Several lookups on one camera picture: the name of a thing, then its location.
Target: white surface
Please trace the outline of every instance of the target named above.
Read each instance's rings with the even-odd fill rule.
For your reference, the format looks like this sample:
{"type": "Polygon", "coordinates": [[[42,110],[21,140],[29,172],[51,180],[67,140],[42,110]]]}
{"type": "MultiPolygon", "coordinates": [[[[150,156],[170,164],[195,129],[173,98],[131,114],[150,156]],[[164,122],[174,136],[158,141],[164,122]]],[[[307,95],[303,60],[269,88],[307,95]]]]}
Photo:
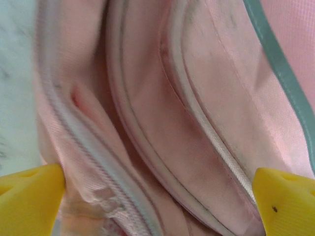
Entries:
{"type": "Polygon", "coordinates": [[[35,3],[0,0],[0,176],[41,164],[32,94],[35,3]]]}

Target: yellow plastic object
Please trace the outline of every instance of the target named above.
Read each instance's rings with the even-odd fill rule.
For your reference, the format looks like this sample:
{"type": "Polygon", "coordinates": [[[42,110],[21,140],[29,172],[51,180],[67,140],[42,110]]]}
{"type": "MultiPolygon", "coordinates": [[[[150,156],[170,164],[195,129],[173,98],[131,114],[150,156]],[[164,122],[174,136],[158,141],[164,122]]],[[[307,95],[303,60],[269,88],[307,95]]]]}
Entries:
{"type": "Polygon", "coordinates": [[[260,168],[252,190],[267,236],[315,236],[315,180],[260,168]]]}
{"type": "Polygon", "coordinates": [[[55,164],[0,177],[0,236],[50,236],[64,189],[55,164]]]}

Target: teal trim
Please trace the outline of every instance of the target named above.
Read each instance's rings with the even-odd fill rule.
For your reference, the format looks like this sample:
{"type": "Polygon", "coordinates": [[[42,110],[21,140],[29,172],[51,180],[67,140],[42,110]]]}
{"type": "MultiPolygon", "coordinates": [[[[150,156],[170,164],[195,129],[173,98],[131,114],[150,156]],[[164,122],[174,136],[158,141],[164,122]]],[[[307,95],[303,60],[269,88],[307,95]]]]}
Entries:
{"type": "Polygon", "coordinates": [[[260,1],[243,0],[243,2],[269,64],[301,123],[307,142],[310,163],[313,173],[315,173],[315,117],[313,110],[272,32],[260,1]]]}

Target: pink bag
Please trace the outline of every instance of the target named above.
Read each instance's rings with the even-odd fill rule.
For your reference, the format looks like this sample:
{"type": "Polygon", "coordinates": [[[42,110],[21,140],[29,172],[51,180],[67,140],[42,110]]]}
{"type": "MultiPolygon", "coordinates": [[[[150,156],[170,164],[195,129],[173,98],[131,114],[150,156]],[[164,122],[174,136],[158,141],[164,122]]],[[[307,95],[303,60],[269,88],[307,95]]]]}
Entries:
{"type": "Polygon", "coordinates": [[[314,178],[315,0],[38,8],[39,144],[64,170],[62,235],[263,236],[256,169],[314,178]]]}

